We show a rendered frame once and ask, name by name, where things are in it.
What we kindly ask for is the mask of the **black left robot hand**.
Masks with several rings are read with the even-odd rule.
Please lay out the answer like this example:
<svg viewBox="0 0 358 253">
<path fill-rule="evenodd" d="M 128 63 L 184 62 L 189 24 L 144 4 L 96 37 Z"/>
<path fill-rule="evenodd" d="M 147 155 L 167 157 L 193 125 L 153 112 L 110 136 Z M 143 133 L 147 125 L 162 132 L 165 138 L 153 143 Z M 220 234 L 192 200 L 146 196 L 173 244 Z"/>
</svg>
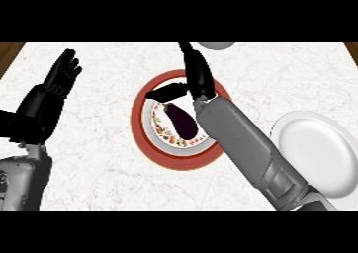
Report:
<svg viewBox="0 0 358 253">
<path fill-rule="evenodd" d="M 0 137 L 10 142 L 44 144 L 59 123 L 63 102 L 81 72 L 75 51 L 66 49 L 44 82 L 28 92 L 16 112 L 0 110 Z"/>
</svg>

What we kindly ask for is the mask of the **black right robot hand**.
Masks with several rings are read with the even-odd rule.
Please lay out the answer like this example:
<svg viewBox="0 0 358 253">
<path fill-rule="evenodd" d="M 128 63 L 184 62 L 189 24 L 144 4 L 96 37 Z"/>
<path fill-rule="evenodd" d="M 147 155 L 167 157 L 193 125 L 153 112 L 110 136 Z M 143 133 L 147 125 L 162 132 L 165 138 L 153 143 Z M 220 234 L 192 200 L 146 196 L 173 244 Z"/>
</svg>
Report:
<svg viewBox="0 0 358 253">
<path fill-rule="evenodd" d="M 146 98 L 161 103 L 183 97 L 186 94 L 190 94 L 192 99 L 201 96 L 205 99 L 212 99 L 215 96 L 212 76 L 199 51 L 192 48 L 187 42 L 180 42 L 178 48 L 183 54 L 186 82 L 171 83 L 146 93 Z"/>
</svg>

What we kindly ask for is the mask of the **dark purple eggplant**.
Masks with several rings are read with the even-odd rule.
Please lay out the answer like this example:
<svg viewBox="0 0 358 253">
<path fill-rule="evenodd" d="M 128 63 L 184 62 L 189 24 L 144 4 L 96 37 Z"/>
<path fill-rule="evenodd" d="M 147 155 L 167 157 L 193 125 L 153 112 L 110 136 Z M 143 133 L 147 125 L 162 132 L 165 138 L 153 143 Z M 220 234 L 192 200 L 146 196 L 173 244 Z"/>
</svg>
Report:
<svg viewBox="0 0 358 253">
<path fill-rule="evenodd" d="M 165 104 L 165 114 L 173 122 L 176 132 L 183 140 L 192 140 L 198 133 L 196 122 L 189 113 L 173 103 Z"/>
</svg>

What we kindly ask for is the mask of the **patterned rim white plate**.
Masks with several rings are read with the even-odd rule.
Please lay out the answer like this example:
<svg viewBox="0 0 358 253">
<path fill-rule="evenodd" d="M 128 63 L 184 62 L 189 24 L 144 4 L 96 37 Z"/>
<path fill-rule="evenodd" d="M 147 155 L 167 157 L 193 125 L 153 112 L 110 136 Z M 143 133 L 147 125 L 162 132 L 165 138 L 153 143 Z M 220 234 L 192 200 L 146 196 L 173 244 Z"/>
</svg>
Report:
<svg viewBox="0 0 358 253">
<path fill-rule="evenodd" d="M 142 126 L 147 139 L 164 153 L 174 156 L 192 156 L 208 149 L 214 140 L 205 134 L 201 126 L 195 138 L 183 140 L 164 112 L 164 107 L 162 103 L 150 99 L 143 104 Z"/>
</svg>

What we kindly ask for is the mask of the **plain white plate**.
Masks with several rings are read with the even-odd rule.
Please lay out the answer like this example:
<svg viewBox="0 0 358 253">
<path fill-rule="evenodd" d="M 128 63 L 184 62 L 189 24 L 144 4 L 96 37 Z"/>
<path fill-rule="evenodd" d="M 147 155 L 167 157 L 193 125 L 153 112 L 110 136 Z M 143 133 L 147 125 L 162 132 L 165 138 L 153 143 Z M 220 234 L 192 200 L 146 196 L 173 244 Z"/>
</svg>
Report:
<svg viewBox="0 0 358 253">
<path fill-rule="evenodd" d="M 337 121 L 314 112 L 289 112 L 273 124 L 270 140 L 334 206 L 354 208 L 358 141 Z"/>
</svg>

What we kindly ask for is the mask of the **grey round object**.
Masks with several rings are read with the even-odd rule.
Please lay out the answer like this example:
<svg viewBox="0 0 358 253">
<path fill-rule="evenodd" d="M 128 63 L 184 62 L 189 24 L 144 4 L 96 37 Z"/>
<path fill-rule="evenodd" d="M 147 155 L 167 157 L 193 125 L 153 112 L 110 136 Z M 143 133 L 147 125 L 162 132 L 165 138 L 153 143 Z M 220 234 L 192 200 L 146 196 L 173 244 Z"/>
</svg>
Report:
<svg viewBox="0 0 358 253">
<path fill-rule="evenodd" d="M 235 44 L 235 42 L 199 42 L 198 44 L 207 49 L 224 50 Z"/>
</svg>

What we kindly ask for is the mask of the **round red placemat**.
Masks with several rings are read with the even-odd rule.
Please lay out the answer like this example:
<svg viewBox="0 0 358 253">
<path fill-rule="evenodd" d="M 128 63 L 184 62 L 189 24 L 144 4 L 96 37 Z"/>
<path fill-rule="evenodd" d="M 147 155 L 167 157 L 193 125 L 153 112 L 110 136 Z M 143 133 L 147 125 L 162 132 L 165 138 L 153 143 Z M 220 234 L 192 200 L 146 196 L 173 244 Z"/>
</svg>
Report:
<svg viewBox="0 0 358 253">
<path fill-rule="evenodd" d="M 165 153 L 150 142 L 142 123 L 142 112 L 146 103 L 144 95 L 153 90 L 165 81 L 184 77 L 184 70 L 171 70 L 158 75 L 143 86 L 134 99 L 130 115 L 130 128 L 136 144 L 146 155 L 146 157 L 162 167 L 173 170 L 192 170 L 208 165 L 221 155 L 223 150 L 217 143 L 208 145 L 208 147 L 198 153 L 189 156 L 176 156 Z"/>
</svg>

